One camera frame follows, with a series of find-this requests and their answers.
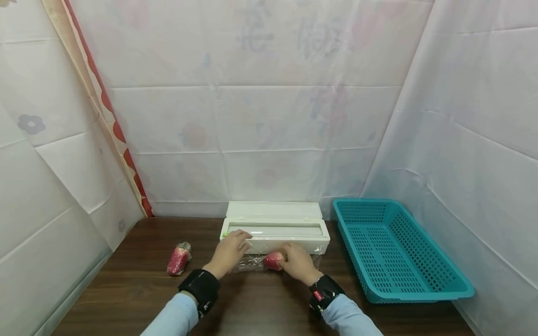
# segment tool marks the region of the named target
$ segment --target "light blue sleeve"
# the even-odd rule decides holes
[[[185,336],[196,323],[198,310],[193,299],[176,294],[141,336]]]
[[[340,336],[383,336],[372,320],[346,295],[338,295],[321,316]]]

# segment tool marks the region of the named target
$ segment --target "teal plastic basket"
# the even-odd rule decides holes
[[[340,198],[333,205],[368,301],[426,303],[475,294],[462,272],[399,202]]]

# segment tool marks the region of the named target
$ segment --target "wrapped apple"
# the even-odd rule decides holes
[[[279,262],[284,260],[284,256],[280,252],[273,252],[271,254],[267,254],[264,257],[264,267],[266,269],[273,269],[273,270],[282,270],[282,267],[280,267]]]
[[[191,258],[190,244],[187,242],[179,243],[174,251],[172,251],[168,267],[166,268],[166,273],[172,276],[181,275],[185,270],[187,262],[189,262]]]

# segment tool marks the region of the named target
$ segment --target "wrist strap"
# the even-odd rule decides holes
[[[196,298],[198,318],[202,318],[217,301],[220,287],[220,282],[213,274],[204,269],[195,269],[178,286],[178,290],[187,291]]]
[[[313,294],[310,298],[310,307],[318,316],[321,316],[321,312],[327,309],[338,295],[345,294],[344,290],[328,275],[320,277],[308,289]]]

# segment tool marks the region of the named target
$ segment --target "dark brown tabletop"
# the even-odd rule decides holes
[[[177,286],[207,263],[218,243],[222,219],[146,218],[128,234],[53,335],[140,335]],[[336,225],[320,270],[329,274],[369,315],[384,335],[472,336],[450,302],[374,305],[366,301]],[[166,274],[178,242],[193,258],[180,277]],[[222,279],[219,300],[192,335],[336,335],[308,309],[309,291],[283,272],[249,271]]]

